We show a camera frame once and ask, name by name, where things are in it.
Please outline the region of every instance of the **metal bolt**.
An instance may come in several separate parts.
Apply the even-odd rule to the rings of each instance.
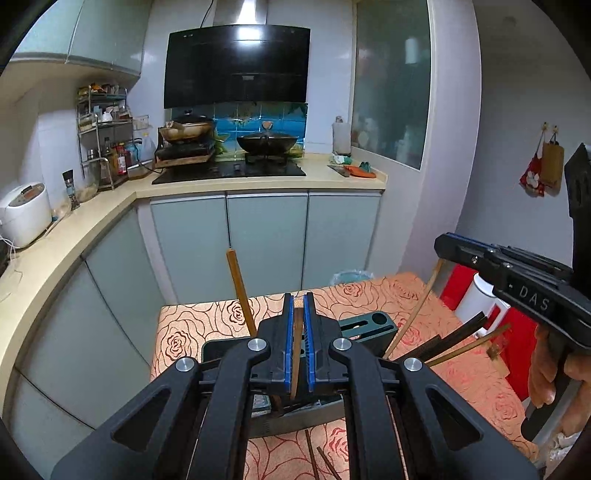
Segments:
[[[262,338],[253,338],[248,342],[248,348],[253,352],[260,352],[267,347],[267,342]]]
[[[351,348],[351,340],[348,338],[337,338],[335,341],[333,341],[333,347],[335,347],[337,350],[340,350],[341,352],[344,352],[345,350],[349,350]]]
[[[407,358],[404,361],[404,368],[410,372],[418,372],[423,368],[423,363],[418,358]]]
[[[195,360],[193,360],[189,356],[184,356],[182,358],[179,358],[177,360],[177,363],[175,364],[175,367],[179,372],[188,372],[188,371],[192,370],[194,366],[195,366]]]

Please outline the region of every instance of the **hand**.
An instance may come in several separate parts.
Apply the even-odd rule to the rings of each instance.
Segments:
[[[536,408],[540,408],[554,401],[556,396],[554,379],[558,366],[548,348],[548,329],[538,325],[535,338],[537,343],[531,355],[528,389],[532,403]],[[583,381],[577,397],[561,421],[562,432],[569,437],[583,430],[591,416],[591,356],[569,355],[564,364],[564,373],[574,380]]]

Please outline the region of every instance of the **pepper grinder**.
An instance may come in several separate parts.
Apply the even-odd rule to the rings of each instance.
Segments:
[[[80,206],[80,202],[76,198],[76,192],[74,190],[74,170],[65,171],[61,176],[64,177],[64,182],[66,183],[66,193],[70,197],[72,210],[76,210]]]

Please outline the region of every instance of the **kitchen counter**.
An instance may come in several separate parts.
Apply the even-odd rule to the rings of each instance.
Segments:
[[[329,155],[307,154],[298,161],[305,177],[250,177],[152,185],[157,174],[128,181],[83,203],[45,237],[20,251],[0,277],[0,405],[25,338],[43,306],[82,252],[138,199],[236,190],[384,190],[387,176],[345,178],[326,165]]]

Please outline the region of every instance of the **tablecloth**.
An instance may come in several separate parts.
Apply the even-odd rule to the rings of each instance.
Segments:
[[[414,274],[403,273],[360,283],[311,290],[319,314],[337,320],[382,310],[398,327],[408,319],[424,289]],[[255,323],[281,312],[283,294],[249,299]],[[434,335],[445,336],[460,326],[459,320],[433,293],[415,322],[391,355],[414,349]],[[201,358],[203,344],[212,339],[247,336],[237,300],[164,307],[158,322],[151,376],[155,378],[182,356]],[[537,448],[526,441],[519,426],[524,409],[509,384],[498,374],[483,347],[478,347],[433,368],[468,403],[530,459]],[[349,451],[344,420],[311,429],[314,448],[320,446],[343,480],[349,478]],[[320,477],[333,478],[322,458],[315,455]],[[246,454],[245,479],[287,480],[313,478],[303,431],[251,439]]]

